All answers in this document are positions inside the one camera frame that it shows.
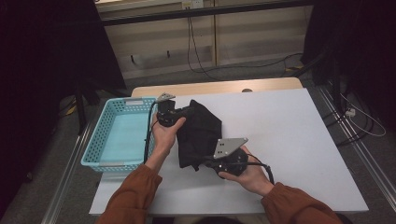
metal frame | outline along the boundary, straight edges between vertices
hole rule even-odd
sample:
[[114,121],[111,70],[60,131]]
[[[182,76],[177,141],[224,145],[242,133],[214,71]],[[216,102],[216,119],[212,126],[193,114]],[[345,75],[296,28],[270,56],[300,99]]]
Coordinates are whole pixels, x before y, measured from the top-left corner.
[[64,198],[66,197],[67,191],[69,190],[73,173],[76,171],[77,164],[79,163],[78,159],[81,158],[82,153],[84,153],[83,147],[87,145],[87,142],[89,141],[88,136],[93,131],[93,128],[94,124],[92,123],[91,119],[83,132],[78,136],[72,151],[72,155],[70,156],[66,168],[64,169],[64,174],[62,175],[61,181],[54,195],[52,196],[46,214],[41,221],[42,224],[56,223],[64,203]]
[[122,24],[138,23],[138,22],[146,22],[146,21],[165,21],[165,20],[181,19],[188,17],[213,16],[220,14],[260,11],[260,10],[285,8],[285,7],[305,7],[305,6],[311,6],[315,2],[316,2],[315,0],[288,0],[288,1],[266,2],[266,3],[239,5],[239,6],[229,6],[229,7],[205,7],[205,8],[196,8],[190,10],[162,12],[162,13],[148,14],[142,16],[102,19],[102,24],[104,26],[112,26],[112,25],[122,25]]
[[[332,103],[333,98],[332,95],[327,91],[320,89],[319,90],[323,101],[326,103],[327,107],[331,111],[336,111],[336,107]],[[340,119],[341,116],[336,112],[334,113],[334,117],[336,119]],[[352,141],[356,140],[355,142],[351,143],[353,148],[356,151],[356,154],[361,158],[361,161],[364,163],[365,167],[369,171],[371,177],[381,189],[382,193],[384,194],[385,198],[388,200],[389,205],[392,207],[393,211],[396,212],[396,187],[395,185],[389,180],[388,176],[379,166],[379,164],[375,161],[373,155],[370,153],[370,150],[367,148],[366,145],[357,137],[354,137],[357,134],[356,130],[352,127],[348,120],[342,121],[340,120],[339,125],[343,130],[346,137],[350,138]]]

finger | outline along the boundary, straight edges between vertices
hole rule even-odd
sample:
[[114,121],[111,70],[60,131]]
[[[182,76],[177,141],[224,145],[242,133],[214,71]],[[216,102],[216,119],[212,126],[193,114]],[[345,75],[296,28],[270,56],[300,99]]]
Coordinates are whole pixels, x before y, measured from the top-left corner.
[[232,180],[232,181],[236,181],[236,178],[238,178],[236,175],[232,175],[227,172],[219,172],[219,176],[223,177],[226,180]]
[[244,150],[247,154],[251,154],[251,152],[248,150],[248,148],[245,145],[241,146],[241,149]]
[[152,118],[151,118],[151,125],[155,124],[155,122],[157,122],[157,112],[155,112],[155,113],[152,115]]
[[184,122],[186,122],[186,118],[181,117],[180,119],[177,120],[174,126],[172,126],[173,129],[176,131],[183,126]]

hand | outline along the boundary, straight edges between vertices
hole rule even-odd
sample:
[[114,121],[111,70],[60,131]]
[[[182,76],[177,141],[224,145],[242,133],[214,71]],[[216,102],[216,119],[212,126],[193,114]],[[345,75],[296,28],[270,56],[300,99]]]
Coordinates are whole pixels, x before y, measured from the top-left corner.
[[157,114],[154,114],[151,126],[155,146],[145,164],[155,173],[158,174],[160,172],[163,162],[171,152],[171,147],[176,141],[177,130],[183,126],[185,121],[186,118],[180,118],[174,126],[166,128],[158,123]]
[[166,156],[169,155],[170,149],[175,143],[176,133],[183,126],[186,118],[180,118],[175,125],[167,128],[163,127],[157,120],[157,113],[154,114],[151,126],[155,140],[155,149],[160,150]]
[[[245,146],[241,148],[247,153],[251,154]],[[248,157],[249,162],[258,162],[253,157]],[[219,176],[239,183],[244,189],[250,192],[257,193],[261,196],[267,195],[274,185],[268,180],[264,174],[261,166],[249,165],[247,169],[240,176],[231,175],[226,172],[219,172]]]

white table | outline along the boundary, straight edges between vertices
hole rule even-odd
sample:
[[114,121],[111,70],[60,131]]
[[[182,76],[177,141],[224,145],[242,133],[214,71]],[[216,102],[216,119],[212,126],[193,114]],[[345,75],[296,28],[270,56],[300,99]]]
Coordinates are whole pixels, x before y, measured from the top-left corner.
[[[337,212],[368,207],[305,89],[178,96],[190,99],[223,121],[223,137],[247,137],[249,150],[272,167],[276,182],[306,191]],[[149,213],[153,216],[236,215],[263,213],[261,197],[212,169],[178,167],[177,144],[160,175]],[[100,215],[126,174],[104,174],[90,214]]]

electrical outlet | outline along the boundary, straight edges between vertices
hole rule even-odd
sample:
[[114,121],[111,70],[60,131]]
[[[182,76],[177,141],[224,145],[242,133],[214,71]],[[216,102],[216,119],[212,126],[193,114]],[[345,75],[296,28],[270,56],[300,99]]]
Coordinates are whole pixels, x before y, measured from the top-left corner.
[[192,1],[181,2],[181,9],[186,10],[192,8]]
[[202,8],[204,7],[204,0],[192,0],[191,8]]

